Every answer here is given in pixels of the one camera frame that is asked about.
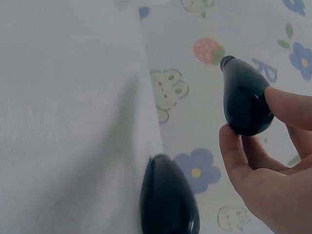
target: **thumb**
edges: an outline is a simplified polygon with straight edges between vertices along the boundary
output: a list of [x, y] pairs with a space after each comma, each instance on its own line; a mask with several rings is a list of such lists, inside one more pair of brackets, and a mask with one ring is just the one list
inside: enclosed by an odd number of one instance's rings
[[265, 99], [272, 113], [287, 125], [312, 131], [312, 97], [268, 87]]

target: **finger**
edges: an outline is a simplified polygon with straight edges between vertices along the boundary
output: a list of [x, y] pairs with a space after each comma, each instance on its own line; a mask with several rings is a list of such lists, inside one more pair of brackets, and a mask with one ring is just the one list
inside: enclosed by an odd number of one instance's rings
[[241, 194], [242, 182], [253, 172], [242, 148], [240, 136], [224, 125], [219, 133], [220, 150], [226, 171], [236, 191]]
[[267, 168], [276, 172], [288, 169], [288, 167], [267, 154], [257, 137], [244, 136], [242, 142], [249, 166], [252, 169]]
[[312, 132], [286, 125], [289, 136], [301, 159], [312, 154]]
[[268, 87], [265, 98], [270, 110], [279, 120], [287, 125], [312, 131], [312, 97]]

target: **white cloth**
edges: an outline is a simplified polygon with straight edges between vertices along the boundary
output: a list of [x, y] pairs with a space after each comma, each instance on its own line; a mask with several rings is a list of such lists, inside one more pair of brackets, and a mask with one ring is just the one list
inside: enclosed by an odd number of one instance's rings
[[162, 143], [138, 10], [4, 0], [0, 38], [0, 233], [140, 233]]

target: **black egg-shaped object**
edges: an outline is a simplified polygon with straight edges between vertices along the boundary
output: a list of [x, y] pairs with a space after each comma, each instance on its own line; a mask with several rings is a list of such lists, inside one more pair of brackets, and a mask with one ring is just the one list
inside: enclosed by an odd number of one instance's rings
[[140, 195], [143, 234], [198, 234], [194, 194], [180, 168], [166, 155], [150, 159]]
[[274, 118], [265, 100], [269, 83], [251, 65], [226, 56], [220, 63], [224, 77], [223, 108], [229, 126], [239, 135], [265, 131]]

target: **bedsheet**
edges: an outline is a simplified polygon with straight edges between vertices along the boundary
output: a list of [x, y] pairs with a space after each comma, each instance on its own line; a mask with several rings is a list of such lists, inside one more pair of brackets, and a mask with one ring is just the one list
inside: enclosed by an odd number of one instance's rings
[[1, 1], [1, 234], [140, 233], [163, 148], [130, 2]]
[[[312, 95], [312, 2], [171, 0], [139, 10], [164, 151], [195, 193], [201, 234], [269, 234], [229, 182], [219, 150], [223, 74], [233, 55], [278, 89]], [[259, 135], [289, 166], [299, 158], [284, 124]]]

